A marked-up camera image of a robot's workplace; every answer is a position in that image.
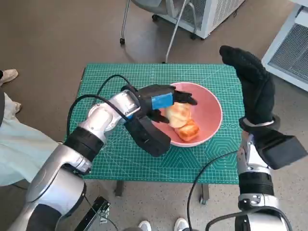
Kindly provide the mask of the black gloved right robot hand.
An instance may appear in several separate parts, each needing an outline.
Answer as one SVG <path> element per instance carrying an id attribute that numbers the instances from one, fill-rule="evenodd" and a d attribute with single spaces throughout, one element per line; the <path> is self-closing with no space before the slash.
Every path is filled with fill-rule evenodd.
<path id="1" fill-rule="evenodd" d="M 252 53 L 221 46 L 224 64 L 232 66 L 242 85 L 245 118 L 254 125 L 273 121 L 275 87 L 270 74 Z"/>

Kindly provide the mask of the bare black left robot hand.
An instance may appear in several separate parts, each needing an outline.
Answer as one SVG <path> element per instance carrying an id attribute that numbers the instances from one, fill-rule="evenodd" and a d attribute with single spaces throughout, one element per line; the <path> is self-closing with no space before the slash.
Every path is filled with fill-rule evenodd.
<path id="1" fill-rule="evenodd" d="M 141 113 L 158 123 L 169 123 L 169 120 L 161 114 L 160 109 L 172 106 L 174 102 L 197 105 L 191 93 L 176 90 L 176 87 L 172 85 L 149 85 L 139 89 L 137 93 Z"/>

